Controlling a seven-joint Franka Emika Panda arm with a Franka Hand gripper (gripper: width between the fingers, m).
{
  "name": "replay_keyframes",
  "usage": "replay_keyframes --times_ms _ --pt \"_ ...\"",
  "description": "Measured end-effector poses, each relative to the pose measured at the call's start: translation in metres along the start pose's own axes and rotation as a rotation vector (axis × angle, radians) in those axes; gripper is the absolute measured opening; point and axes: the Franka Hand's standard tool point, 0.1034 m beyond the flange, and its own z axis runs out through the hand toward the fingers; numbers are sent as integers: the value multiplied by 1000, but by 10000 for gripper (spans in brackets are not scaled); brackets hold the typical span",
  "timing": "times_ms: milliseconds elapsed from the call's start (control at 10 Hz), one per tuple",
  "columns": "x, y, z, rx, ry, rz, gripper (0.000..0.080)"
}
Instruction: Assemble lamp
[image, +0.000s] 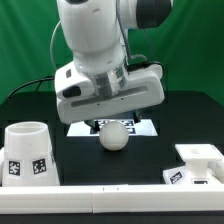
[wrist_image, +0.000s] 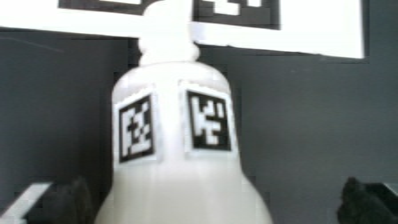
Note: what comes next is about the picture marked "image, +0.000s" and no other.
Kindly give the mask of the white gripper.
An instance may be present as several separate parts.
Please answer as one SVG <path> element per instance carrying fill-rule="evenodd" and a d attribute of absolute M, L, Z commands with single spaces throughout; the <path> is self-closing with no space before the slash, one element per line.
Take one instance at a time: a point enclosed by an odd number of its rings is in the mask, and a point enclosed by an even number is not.
<path fill-rule="evenodd" d="M 87 121 L 99 132 L 95 119 L 160 104 L 164 100 L 162 76 L 159 63 L 144 64 L 133 71 L 120 66 L 95 76 L 79 73 L 69 63 L 55 74 L 60 120 L 65 124 Z M 135 123 L 141 122 L 141 111 L 134 111 L 133 119 Z"/>

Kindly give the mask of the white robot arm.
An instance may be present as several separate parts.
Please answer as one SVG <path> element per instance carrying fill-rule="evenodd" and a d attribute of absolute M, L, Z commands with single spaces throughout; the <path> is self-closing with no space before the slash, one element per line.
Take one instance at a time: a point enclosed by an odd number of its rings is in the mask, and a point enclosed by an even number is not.
<path fill-rule="evenodd" d="M 55 74 L 57 111 L 65 124 L 96 121 L 160 104 L 163 66 L 130 65 L 127 29 L 154 28 L 170 15 L 173 0 L 56 0 L 73 60 Z"/>

